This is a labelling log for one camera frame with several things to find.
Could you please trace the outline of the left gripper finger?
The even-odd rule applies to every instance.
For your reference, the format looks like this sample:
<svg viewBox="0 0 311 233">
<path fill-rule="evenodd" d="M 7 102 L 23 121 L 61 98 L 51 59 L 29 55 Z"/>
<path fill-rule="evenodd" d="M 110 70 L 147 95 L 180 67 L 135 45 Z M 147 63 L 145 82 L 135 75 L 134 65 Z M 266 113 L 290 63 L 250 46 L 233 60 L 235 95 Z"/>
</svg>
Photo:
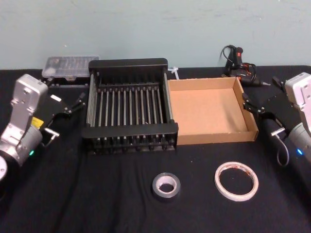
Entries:
<svg viewBox="0 0 311 233">
<path fill-rule="evenodd" d="M 78 102 L 73 104 L 72 106 L 67 106 L 64 108 L 63 113 L 67 114 L 67 115 L 71 115 L 77 111 L 80 111 L 81 109 L 83 109 L 86 106 L 85 102 Z"/>
<path fill-rule="evenodd" d="M 74 102 L 73 105 L 71 105 L 70 108 L 71 108 L 71 109 L 77 109 L 77 108 L 79 108 L 80 106 L 85 105 L 85 103 L 84 103 L 84 101 L 83 101 L 85 95 L 86 95 L 86 94 L 85 94 L 84 92 L 81 93 L 80 96 L 78 97 L 78 99 Z"/>
</svg>

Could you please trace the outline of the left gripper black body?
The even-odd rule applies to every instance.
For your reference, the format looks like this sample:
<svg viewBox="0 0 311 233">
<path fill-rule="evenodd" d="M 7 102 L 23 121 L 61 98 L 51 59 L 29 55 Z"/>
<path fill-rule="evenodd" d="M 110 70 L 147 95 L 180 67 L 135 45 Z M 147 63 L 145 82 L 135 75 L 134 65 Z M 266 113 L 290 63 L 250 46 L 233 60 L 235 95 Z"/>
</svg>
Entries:
<svg viewBox="0 0 311 233">
<path fill-rule="evenodd" d="M 70 119 L 72 108 L 63 100 L 56 100 L 52 95 L 47 96 L 42 107 L 40 107 L 40 119 L 43 121 L 40 130 L 48 128 L 54 121 L 61 118 Z"/>
</svg>

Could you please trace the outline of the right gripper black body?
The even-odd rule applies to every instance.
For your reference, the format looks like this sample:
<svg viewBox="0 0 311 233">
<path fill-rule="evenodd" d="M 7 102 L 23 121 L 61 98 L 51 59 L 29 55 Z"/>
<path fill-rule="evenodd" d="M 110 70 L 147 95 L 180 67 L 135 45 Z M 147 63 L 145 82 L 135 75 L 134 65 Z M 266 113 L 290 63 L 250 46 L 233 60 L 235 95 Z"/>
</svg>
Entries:
<svg viewBox="0 0 311 233">
<path fill-rule="evenodd" d="M 263 113 L 258 114 L 259 121 L 271 119 L 285 129 L 289 136 L 290 132 L 301 123 L 298 111 L 292 107 L 287 95 L 280 93 L 267 99 L 262 106 Z"/>
</svg>

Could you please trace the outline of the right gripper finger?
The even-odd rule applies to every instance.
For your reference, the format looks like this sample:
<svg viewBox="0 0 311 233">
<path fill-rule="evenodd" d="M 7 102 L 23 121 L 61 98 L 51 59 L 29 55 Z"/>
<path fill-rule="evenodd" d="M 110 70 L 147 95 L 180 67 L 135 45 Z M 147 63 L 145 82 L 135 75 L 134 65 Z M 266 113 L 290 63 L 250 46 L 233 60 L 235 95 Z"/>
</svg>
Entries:
<svg viewBox="0 0 311 233">
<path fill-rule="evenodd" d="M 257 106 L 251 101 L 246 93 L 242 93 L 243 108 L 245 110 L 257 110 Z"/>
<path fill-rule="evenodd" d="M 253 115 L 257 116 L 257 117 L 263 116 L 265 114 L 264 109 L 260 109 L 257 106 L 254 106 L 250 103 L 245 103 L 244 109 L 247 110 L 248 112 L 252 113 Z"/>
</svg>

